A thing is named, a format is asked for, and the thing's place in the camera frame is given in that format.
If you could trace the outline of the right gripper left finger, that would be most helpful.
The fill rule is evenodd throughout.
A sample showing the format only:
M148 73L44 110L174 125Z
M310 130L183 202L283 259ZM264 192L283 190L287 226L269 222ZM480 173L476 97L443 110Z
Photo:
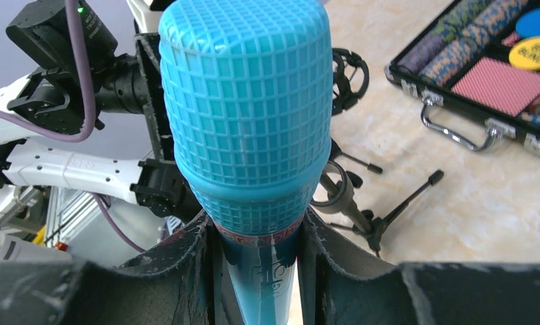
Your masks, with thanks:
M0 324L212 324L211 232L200 214L115 268L0 262Z

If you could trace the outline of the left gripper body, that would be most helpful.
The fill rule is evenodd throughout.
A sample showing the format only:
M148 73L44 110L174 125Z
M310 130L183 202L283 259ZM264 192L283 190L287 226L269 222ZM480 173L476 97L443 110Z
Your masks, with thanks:
M142 114L155 157L174 161L174 141L164 103L160 76L160 37L136 34L135 55L123 54L102 72L97 108L102 112Z

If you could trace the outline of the blue microphone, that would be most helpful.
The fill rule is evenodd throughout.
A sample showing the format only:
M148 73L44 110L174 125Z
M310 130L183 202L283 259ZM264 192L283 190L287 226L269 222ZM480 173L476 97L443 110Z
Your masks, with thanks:
M177 166L220 237L245 324L286 324L297 232L330 155L318 1L175 1L160 74Z

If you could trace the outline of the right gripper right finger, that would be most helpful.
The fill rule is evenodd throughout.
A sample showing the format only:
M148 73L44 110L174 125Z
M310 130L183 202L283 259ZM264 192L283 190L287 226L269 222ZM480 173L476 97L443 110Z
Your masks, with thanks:
M385 262L309 209L298 281L305 324L540 324L540 264Z

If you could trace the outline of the black tripod stand with clip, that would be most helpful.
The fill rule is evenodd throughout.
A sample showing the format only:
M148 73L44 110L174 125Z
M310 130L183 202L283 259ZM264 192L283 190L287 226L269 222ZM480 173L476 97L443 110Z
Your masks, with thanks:
M380 257L382 237L389 226L424 190L435 186L444 177L445 173L440 169L436 170L421 187L408 196L387 216L380 218L375 217L374 213L369 209L359 209L354 195L355 190L363 185L363 180L357 174L343 169L335 161L339 156L346 157L355 163L363 165L368 171L376 175L383 173L381 167L347 154L332 140L330 157L319 179L319 184L327 193L327 200L316 201L312 199L310 205L321 213L328 215L340 213L348 217L353 222L351 227L337 223L331 223L330 225L335 229L346 230L361 236L365 239L375 256Z

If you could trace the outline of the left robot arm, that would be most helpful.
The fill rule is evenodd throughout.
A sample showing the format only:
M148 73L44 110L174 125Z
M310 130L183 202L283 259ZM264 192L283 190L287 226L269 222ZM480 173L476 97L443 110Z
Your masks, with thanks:
M184 222L200 212L169 156L113 159L35 141L80 141L104 127L101 112L142 114L153 134L165 134L157 35L137 35L137 53L117 56L116 39L86 1L30 2L5 31L37 69L0 88L0 220L42 187L111 196Z

